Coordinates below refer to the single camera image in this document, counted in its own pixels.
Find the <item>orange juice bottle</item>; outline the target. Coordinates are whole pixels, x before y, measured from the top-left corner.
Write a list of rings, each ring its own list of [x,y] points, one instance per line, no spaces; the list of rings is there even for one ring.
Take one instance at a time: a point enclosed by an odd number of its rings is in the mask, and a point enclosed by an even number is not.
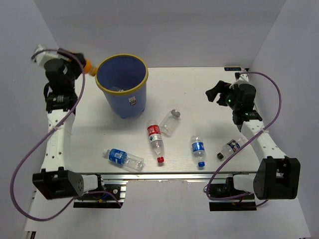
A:
[[[92,63],[84,57],[83,53],[72,52],[72,54],[80,61],[85,74],[89,74],[93,77],[96,75],[97,68],[93,66]]]

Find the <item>black cap Pepsi bottle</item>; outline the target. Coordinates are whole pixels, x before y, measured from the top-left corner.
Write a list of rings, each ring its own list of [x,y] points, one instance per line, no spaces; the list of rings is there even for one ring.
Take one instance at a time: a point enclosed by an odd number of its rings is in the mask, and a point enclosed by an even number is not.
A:
[[[230,140],[221,148],[220,152],[217,154],[217,158],[220,160],[227,159],[234,152],[240,149],[246,142],[247,142],[247,139],[243,136],[236,137]]]

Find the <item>blue cap Pepsi bottle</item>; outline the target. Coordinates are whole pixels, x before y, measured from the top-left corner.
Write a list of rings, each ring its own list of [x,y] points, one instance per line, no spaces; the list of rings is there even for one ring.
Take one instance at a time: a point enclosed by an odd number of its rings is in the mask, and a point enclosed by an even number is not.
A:
[[[199,168],[204,168],[206,163],[206,152],[204,143],[200,136],[194,135],[190,140],[192,159]]]

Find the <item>clear bottle with green label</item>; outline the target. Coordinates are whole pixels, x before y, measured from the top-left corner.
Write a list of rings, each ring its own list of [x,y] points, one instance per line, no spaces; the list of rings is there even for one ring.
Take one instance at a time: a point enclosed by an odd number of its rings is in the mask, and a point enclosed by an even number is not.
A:
[[[110,91],[123,92],[124,89],[122,89],[122,88],[120,88],[120,87],[113,86],[113,87],[111,87]]]

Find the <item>clear jar with grey lid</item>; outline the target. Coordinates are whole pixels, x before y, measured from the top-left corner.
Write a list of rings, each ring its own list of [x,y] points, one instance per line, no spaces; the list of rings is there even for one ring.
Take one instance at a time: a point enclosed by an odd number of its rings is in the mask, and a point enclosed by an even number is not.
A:
[[[180,112],[178,110],[169,111],[164,119],[159,124],[159,128],[162,134],[171,136],[176,130],[180,121]]]

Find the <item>red label water bottle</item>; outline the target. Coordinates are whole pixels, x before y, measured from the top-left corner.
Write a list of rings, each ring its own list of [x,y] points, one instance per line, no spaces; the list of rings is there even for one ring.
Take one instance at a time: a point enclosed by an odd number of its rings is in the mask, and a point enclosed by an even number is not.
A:
[[[156,120],[149,120],[147,123],[147,132],[150,146],[156,156],[158,164],[164,163],[164,145],[160,127]]]

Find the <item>blue label water bottle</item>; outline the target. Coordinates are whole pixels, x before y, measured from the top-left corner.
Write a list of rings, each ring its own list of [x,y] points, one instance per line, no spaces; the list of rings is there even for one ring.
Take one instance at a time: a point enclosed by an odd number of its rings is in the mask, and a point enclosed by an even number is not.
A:
[[[122,150],[114,148],[106,149],[103,151],[103,156],[113,164],[129,171],[141,172],[144,167],[143,158],[134,156]]]

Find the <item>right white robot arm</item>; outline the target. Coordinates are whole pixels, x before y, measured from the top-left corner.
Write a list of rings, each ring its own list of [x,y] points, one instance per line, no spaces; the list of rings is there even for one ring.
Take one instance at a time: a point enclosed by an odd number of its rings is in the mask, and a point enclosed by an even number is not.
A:
[[[266,131],[261,116],[254,109],[255,87],[248,83],[219,81],[206,95],[210,102],[219,97],[220,106],[232,109],[234,124],[248,139],[260,162],[256,173],[228,177],[226,195],[235,199],[245,192],[253,193],[260,200],[294,199],[298,192],[300,162],[280,150]]]

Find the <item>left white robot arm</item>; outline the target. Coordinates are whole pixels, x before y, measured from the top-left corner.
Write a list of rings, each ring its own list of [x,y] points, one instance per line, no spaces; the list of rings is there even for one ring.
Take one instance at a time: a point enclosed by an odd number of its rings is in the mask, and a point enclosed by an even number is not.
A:
[[[105,194],[105,186],[98,174],[82,175],[73,172],[70,164],[71,131],[75,120],[78,97],[75,80],[91,70],[82,53],[59,49],[56,55],[40,53],[36,62],[44,67],[48,83],[43,93],[46,102],[50,137],[40,172],[32,176],[38,191],[48,199],[82,197],[89,193],[99,199]]]

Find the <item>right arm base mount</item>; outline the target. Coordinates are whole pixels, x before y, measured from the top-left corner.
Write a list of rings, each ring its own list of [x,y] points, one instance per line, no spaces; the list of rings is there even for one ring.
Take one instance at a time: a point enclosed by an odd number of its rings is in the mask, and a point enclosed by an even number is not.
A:
[[[209,192],[214,200],[209,200],[211,212],[243,212],[256,211],[255,195],[234,187],[235,173],[221,173],[212,180],[210,186],[203,187],[203,193]]]

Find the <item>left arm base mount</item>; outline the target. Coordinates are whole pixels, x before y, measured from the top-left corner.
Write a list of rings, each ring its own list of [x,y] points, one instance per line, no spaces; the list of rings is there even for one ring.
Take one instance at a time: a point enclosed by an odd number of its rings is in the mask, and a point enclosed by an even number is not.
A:
[[[85,193],[73,202],[73,208],[120,209],[124,203],[127,181],[103,178],[98,175],[98,188]]]

